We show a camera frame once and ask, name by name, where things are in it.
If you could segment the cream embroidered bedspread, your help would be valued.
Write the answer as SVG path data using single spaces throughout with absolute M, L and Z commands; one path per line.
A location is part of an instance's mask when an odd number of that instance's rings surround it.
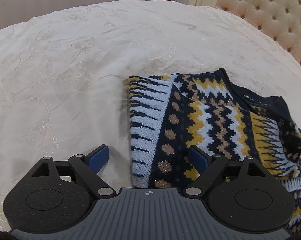
M 215 7 L 114 1 L 56 11 L 0 30 L 0 230 L 3 200 L 45 156 L 102 144 L 101 171 L 131 187 L 127 78 L 224 68 L 236 85 L 282 96 L 301 128 L 301 66 L 244 19 Z

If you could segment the beige tufted headboard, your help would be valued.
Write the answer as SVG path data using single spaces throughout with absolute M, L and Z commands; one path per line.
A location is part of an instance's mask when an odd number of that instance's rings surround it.
M 218 0 L 217 6 L 268 35 L 301 65 L 301 0 Z

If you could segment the navy yellow patterned knit sweater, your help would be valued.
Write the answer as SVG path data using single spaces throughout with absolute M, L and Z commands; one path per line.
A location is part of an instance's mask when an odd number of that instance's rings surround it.
M 224 69 L 131 76 L 132 180 L 137 188 L 182 189 L 199 177 L 187 151 L 197 146 L 232 161 L 256 158 L 292 194 L 289 222 L 301 234 L 301 129 L 280 96 L 262 97 Z

